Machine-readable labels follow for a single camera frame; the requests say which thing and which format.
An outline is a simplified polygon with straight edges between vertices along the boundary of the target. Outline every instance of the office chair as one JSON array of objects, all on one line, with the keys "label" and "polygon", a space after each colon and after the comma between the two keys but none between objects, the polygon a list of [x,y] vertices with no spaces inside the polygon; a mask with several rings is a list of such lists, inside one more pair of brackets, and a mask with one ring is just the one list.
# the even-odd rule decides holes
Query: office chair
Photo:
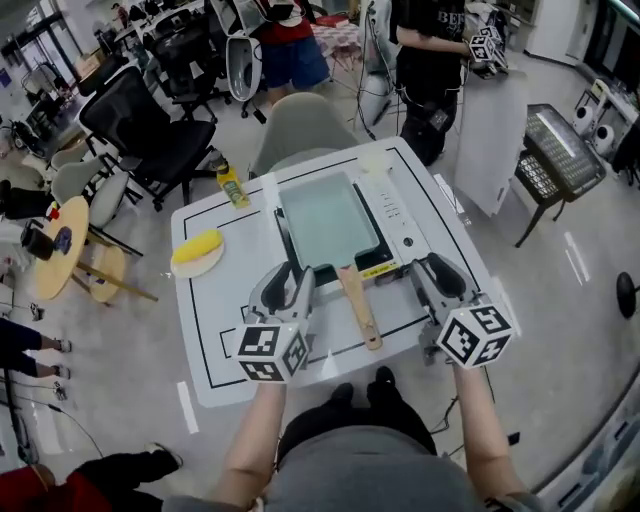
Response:
[{"label": "office chair", "polygon": [[89,229],[120,246],[129,254],[142,256],[140,251],[105,233],[104,227],[115,217],[127,190],[129,174],[119,172],[101,181],[97,191],[87,197],[86,188],[96,176],[104,176],[105,164],[99,157],[86,162],[63,164],[51,183],[51,193],[63,205],[75,196],[85,196],[89,203]]},{"label": "office chair", "polygon": [[189,9],[180,9],[171,14],[171,16],[158,22],[155,28],[156,37],[172,34],[176,30],[180,30],[186,26],[191,20],[193,20],[191,11]]},{"label": "office chair", "polygon": [[116,54],[109,55],[98,69],[78,82],[80,96],[85,98],[91,96],[128,62],[126,57],[120,57]]},{"label": "office chair", "polygon": [[620,142],[616,154],[611,162],[613,170],[620,174],[624,171],[627,174],[629,186],[633,186],[633,182],[637,181],[640,184],[640,119],[638,119],[633,126],[631,126],[629,132],[625,135],[624,139]]},{"label": "office chair", "polygon": [[[172,123],[136,68],[123,70],[100,89],[80,111],[80,122],[119,151],[119,162],[109,153],[104,157],[131,174],[153,197],[156,211],[162,210],[164,198],[178,185],[182,184],[187,205],[193,178],[215,178],[213,172],[196,170],[214,149],[210,142],[215,123]],[[150,188],[154,182],[164,184],[157,193]]]},{"label": "office chair", "polygon": [[[193,112],[204,107],[217,121],[208,102],[224,98],[231,103],[231,94],[221,92],[216,86],[218,78],[224,78],[224,60],[212,47],[207,18],[193,19],[187,25],[156,39],[151,45],[151,53],[167,74],[166,81],[156,78],[163,92],[173,99],[174,105],[184,109],[185,117],[193,120]],[[203,73],[194,78],[191,63],[196,62]]]}]

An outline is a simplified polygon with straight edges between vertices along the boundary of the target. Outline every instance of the cable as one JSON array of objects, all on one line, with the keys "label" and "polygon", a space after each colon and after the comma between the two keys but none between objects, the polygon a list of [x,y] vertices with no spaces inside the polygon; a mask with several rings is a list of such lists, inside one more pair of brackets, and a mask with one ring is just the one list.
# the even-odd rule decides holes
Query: cable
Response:
[{"label": "cable", "polygon": [[400,95],[397,94],[398,96],[398,103],[396,105],[396,137],[398,136],[398,134],[400,133]]},{"label": "cable", "polygon": [[[365,18],[369,16],[369,11],[367,10],[367,14],[365,15]],[[371,133],[371,130],[369,130],[369,127],[367,126],[367,123],[364,122],[364,114],[362,113],[362,107],[360,106],[360,93],[362,92],[362,81],[364,80],[364,59],[365,59],[365,54],[367,52],[367,23],[366,23],[366,19],[365,19],[365,24],[364,24],[364,42],[362,44],[362,48],[364,49],[362,52],[362,70],[360,71],[360,83],[358,85],[358,97],[356,98],[357,101],[357,109],[358,109],[358,114],[360,114],[360,120],[362,121],[362,126],[364,126],[364,130],[367,132],[367,135],[371,138],[371,140],[376,140],[376,136]]]},{"label": "cable", "polygon": [[71,414],[69,414],[66,411],[63,411],[62,409],[60,409],[60,407],[56,407],[53,404],[48,404],[46,402],[39,402],[38,400],[34,400],[33,398],[26,398],[24,396],[18,396],[18,395],[14,395],[14,396],[16,398],[19,398],[20,400],[26,400],[28,402],[33,402],[35,404],[44,405],[44,406],[48,407],[49,409],[51,409],[52,411],[55,411],[55,412],[58,412],[60,414],[64,414],[65,416],[68,416],[76,425],[78,425],[80,430],[82,430],[85,433],[85,435],[93,443],[93,446],[95,447],[96,451],[100,454],[100,457],[104,459],[104,454],[102,453],[102,451],[98,447],[98,444],[96,443],[95,439],[93,437],[91,437],[91,434],[89,434],[89,432],[87,432],[86,429],[80,424],[80,422],[77,419],[75,419],[73,416],[71,416]]},{"label": "cable", "polygon": [[[429,432],[432,436],[436,434],[440,434],[445,430],[449,430],[449,414],[451,413],[451,411],[453,410],[453,407],[456,405],[457,402],[458,402],[458,396],[456,395],[455,398],[451,399],[451,403],[449,404],[449,407],[447,407],[447,410],[444,413],[444,418],[442,418],[442,421],[440,421],[440,423],[438,423],[434,427],[433,431]],[[444,423],[444,427],[438,429],[438,427],[443,423]]]},{"label": "cable", "polygon": [[462,450],[464,448],[464,444],[461,444],[460,446],[458,446],[455,450],[453,450],[450,454],[449,457],[453,457],[456,453],[458,453],[460,450]]},{"label": "cable", "polygon": [[496,395],[493,393],[493,386],[491,385],[491,379],[489,378],[489,370],[487,370],[486,366],[483,366],[482,368],[484,368],[484,373],[487,376],[487,384],[489,384],[489,390],[491,391],[491,400],[493,400],[493,403],[496,403]]},{"label": "cable", "polygon": [[[0,382],[6,383],[7,381],[4,380],[2,377],[0,377]],[[56,388],[50,387],[50,386],[38,386],[37,384],[26,384],[24,382],[18,382],[18,381],[13,380],[13,379],[9,379],[9,382],[11,382],[12,384],[16,384],[17,386],[22,386],[22,387],[25,387],[25,388],[39,388],[39,389],[53,389],[53,390],[56,389]]]}]

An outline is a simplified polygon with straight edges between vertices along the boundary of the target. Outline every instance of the sneaker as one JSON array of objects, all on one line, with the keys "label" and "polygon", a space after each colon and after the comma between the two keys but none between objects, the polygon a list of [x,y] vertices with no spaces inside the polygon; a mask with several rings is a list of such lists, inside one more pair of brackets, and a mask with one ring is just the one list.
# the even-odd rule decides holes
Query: sneaker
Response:
[{"label": "sneaker", "polygon": [[72,345],[69,340],[59,340],[57,338],[54,338],[54,341],[57,341],[58,343],[60,343],[60,348],[58,349],[58,352],[63,352],[63,353],[71,352]]},{"label": "sneaker", "polygon": [[396,377],[388,366],[381,366],[376,370],[376,382],[388,382],[395,387]]},{"label": "sneaker", "polygon": [[333,393],[331,393],[331,400],[351,403],[351,400],[353,400],[353,391],[353,384],[350,382],[340,384],[333,390]]},{"label": "sneaker", "polygon": [[144,447],[144,450],[149,453],[154,453],[158,451],[167,452],[169,455],[173,457],[173,460],[176,461],[176,464],[178,465],[179,468],[181,468],[184,465],[184,461],[182,460],[182,457],[180,457],[180,455],[172,452],[168,448],[162,446],[160,443],[155,443],[155,442],[147,443]]},{"label": "sneaker", "polygon": [[71,378],[71,370],[66,366],[62,366],[61,364],[54,365],[53,368],[56,370],[56,377],[60,377],[61,379],[70,379]]}]

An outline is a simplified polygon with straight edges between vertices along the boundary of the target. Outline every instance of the white floor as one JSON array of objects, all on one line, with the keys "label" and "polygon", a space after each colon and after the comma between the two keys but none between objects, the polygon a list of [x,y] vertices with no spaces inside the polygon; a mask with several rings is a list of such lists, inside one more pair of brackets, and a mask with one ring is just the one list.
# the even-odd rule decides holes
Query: white floor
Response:
[{"label": "white floor", "polygon": [[[562,66],[523,56],[517,60],[529,74],[531,103],[551,103],[570,116],[586,85],[583,80]],[[328,84],[324,94],[345,119],[353,116],[355,101],[346,89]],[[220,123],[213,142],[245,173],[264,127],[252,117],[240,119],[237,105],[220,103],[216,109]],[[399,119],[388,115],[374,132],[380,137],[395,135],[396,123],[401,126],[402,121],[402,115]],[[447,153],[430,170],[432,174],[449,176],[456,145],[452,131]],[[194,199],[215,190],[214,183],[200,180],[194,186]],[[505,429],[521,433],[520,444],[513,448],[517,470],[528,485],[536,486],[584,442],[637,365],[640,324],[637,319],[622,319],[614,284],[622,270],[640,280],[640,192],[608,177],[568,205],[557,223],[550,216],[543,218],[521,249],[513,244],[530,212],[518,196],[510,193],[492,219],[463,197],[460,201],[467,212],[469,233],[510,297],[522,331],[520,340],[489,367],[489,373]],[[181,205],[179,190],[161,213],[153,211],[148,199],[135,208],[125,204],[108,227],[145,253],[132,261],[128,279],[160,297],[158,303],[121,293],[112,308],[105,308],[69,285],[56,300],[43,304],[47,310],[43,321],[32,324],[21,310],[13,314],[17,321],[75,343],[70,356],[43,353],[38,357],[43,362],[62,360],[72,368],[73,379],[65,384],[69,400],[61,405],[105,453],[137,451],[145,442],[157,440],[184,457],[181,471],[147,487],[159,496],[202,494],[212,484],[247,407],[204,409],[193,393],[169,273],[169,221]],[[21,283],[17,303],[28,304],[32,300],[28,279]],[[453,379],[448,367],[425,368],[416,355],[410,351],[389,364],[407,401],[434,428],[455,396]],[[367,369],[348,378],[364,384],[372,372]],[[46,384],[51,385],[53,379],[48,380]],[[185,400],[185,385],[190,403]],[[49,390],[18,389],[22,396],[53,401]],[[292,391],[287,418],[318,404],[329,389],[325,385]],[[41,461],[59,478],[97,456],[88,438],[68,418],[28,402],[22,405]],[[450,430],[435,440],[440,451],[452,451],[461,444],[457,410],[451,415]],[[462,452],[456,457],[462,460]]]}]

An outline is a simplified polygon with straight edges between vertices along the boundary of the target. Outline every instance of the person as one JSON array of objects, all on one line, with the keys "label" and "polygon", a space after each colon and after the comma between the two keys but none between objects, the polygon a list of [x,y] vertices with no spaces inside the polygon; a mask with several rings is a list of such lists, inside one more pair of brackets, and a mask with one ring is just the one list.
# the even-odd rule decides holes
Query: person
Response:
[{"label": "person", "polygon": [[116,11],[116,15],[118,16],[118,19],[120,20],[120,23],[122,23],[122,28],[129,28],[129,13],[127,12],[127,10],[122,7],[120,4],[115,3],[111,6],[111,10],[115,10]]},{"label": "person", "polygon": [[16,324],[6,318],[0,318],[0,368],[24,373],[29,377],[71,378],[71,370],[60,364],[46,366],[24,353],[25,350],[53,349],[58,352],[71,352],[69,340],[51,339],[24,325]]},{"label": "person", "polygon": [[402,45],[397,82],[407,105],[400,136],[425,166],[444,150],[457,112],[463,41],[464,0],[392,0],[390,41]]},{"label": "person", "polygon": [[182,459],[158,443],[142,453],[118,453],[84,463],[56,485],[41,464],[0,475],[0,510],[6,512],[109,512],[162,510],[162,500],[135,489],[182,467]]},{"label": "person", "polygon": [[[267,0],[261,0],[268,7]],[[313,35],[311,23],[295,0],[287,26],[277,22],[262,25],[255,37],[262,47],[262,72],[271,105],[289,94],[289,85],[307,91],[329,78],[329,66]]]},{"label": "person", "polygon": [[381,367],[367,388],[369,408],[352,407],[353,386],[342,384],[327,403],[295,418],[279,445],[286,388],[260,384],[210,496],[171,497],[163,511],[540,512],[516,475],[484,374],[453,371],[467,474],[437,457],[393,373]]}]

